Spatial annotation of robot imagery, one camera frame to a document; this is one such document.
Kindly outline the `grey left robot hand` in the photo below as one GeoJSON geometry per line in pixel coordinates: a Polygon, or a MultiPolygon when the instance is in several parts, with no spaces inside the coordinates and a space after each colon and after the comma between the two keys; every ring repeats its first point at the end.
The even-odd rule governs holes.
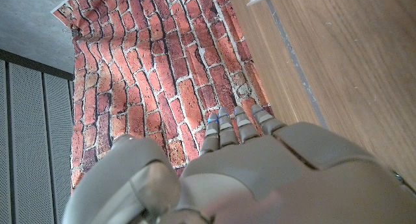
{"type": "Polygon", "coordinates": [[[178,175],[150,138],[120,136],[81,179],[65,223],[414,223],[415,190],[360,146],[259,105],[211,114],[178,175]]]}

